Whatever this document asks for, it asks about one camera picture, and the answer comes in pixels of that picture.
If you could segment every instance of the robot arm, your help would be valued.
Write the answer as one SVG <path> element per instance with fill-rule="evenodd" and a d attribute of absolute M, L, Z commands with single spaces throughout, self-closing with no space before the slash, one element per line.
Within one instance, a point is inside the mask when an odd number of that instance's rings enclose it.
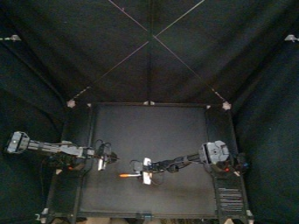
<path fill-rule="evenodd" d="M 61 141 L 61 143 L 44 143 L 33 141 L 24 132 L 16 131 L 8 141 L 5 152 L 9 154 L 21 154 L 27 150 L 35 151 L 56 159 L 55 166 L 72 168 L 85 159 L 97 158 L 97 169 L 104 170 L 107 164 L 117 161 L 117 155 L 111 151 L 109 143 L 103 143 L 93 150 L 89 147 L 80 147 L 72 142 Z"/>
<path fill-rule="evenodd" d="M 149 158 L 144 159 L 144 162 L 135 161 L 133 171 L 135 174 L 120 174 L 121 178 L 127 177 L 143 177 L 144 184 L 151 185 L 153 173 L 177 172 L 189 164 L 205 164 L 208 167 L 216 169 L 217 172 L 227 172 L 229 161 L 229 150 L 227 145 L 221 141 L 213 143 L 205 143 L 201 145 L 199 152 L 188 156 L 177 157 L 171 160 L 160 162 L 151 162 Z"/>

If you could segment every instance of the orange object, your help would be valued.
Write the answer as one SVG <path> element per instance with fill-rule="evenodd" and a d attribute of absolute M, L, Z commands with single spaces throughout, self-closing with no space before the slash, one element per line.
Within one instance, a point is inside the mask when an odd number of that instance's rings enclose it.
<path fill-rule="evenodd" d="M 120 178 L 128 178 L 128 177 L 129 177 L 129 174 L 127 174 L 127 173 L 121 173 L 121 174 L 119 174 L 119 177 L 120 177 Z"/>

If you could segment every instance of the black fabric ceiling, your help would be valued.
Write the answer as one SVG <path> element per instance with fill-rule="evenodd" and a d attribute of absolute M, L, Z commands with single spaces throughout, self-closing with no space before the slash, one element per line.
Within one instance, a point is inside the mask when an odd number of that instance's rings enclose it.
<path fill-rule="evenodd" d="M 298 4 L 7 0 L 1 8 L 65 101 L 91 87 L 76 101 L 221 103 L 211 89 L 233 100 L 284 40 Z"/>

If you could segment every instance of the black curtain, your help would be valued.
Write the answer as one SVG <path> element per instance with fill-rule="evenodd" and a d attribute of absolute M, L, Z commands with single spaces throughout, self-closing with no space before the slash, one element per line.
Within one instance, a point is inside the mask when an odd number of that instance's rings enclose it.
<path fill-rule="evenodd" d="M 15 29 L 0 13 L 1 38 Z M 25 152 L 7 155 L 11 134 L 24 131 L 31 139 L 61 140 L 65 108 L 47 79 L 47 71 L 24 42 L 0 42 L 0 223 L 33 223 L 43 210 L 52 171 L 43 157 Z"/>
<path fill-rule="evenodd" d="M 298 36 L 298 28 L 287 34 Z M 252 76 L 235 104 L 249 205 L 257 223 L 298 223 L 299 42 L 282 40 Z"/>

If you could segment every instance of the cable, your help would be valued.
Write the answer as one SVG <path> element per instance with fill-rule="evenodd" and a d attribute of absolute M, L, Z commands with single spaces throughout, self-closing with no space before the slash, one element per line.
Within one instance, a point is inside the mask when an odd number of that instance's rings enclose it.
<path fill-rule="evenodd" d="M 40 181 L 41 181 L 41 203 L 43 207 L 45 207 L 45 198 L 44 198 L 44 185 L 43 185 L 43 163 L 44 163 L 45 158 L 41 161 L 41 167 L 40 167 Z"/>

